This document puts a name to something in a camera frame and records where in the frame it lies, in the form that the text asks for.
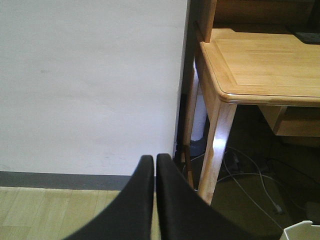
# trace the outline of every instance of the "white trash bin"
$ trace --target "white trash bin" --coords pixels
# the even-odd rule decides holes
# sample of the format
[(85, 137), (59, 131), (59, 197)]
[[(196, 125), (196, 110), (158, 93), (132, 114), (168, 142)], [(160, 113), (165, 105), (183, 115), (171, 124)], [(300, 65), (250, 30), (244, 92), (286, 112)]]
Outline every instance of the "white trash bin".
[(302, 221), (283, 230), (280, 240), (320, 240), (320, 225)]

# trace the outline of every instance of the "wooden desk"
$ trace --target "wooden desk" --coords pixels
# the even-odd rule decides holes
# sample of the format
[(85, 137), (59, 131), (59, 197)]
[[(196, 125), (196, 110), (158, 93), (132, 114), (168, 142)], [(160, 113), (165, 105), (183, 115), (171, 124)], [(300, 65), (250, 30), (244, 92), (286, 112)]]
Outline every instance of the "wooden desk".
[(215, 25), (199, 46), (210, 129), (198, 192), (210, 204), (237, 104), (320, 107), (320, 45), (281, 25), (228, 24)]

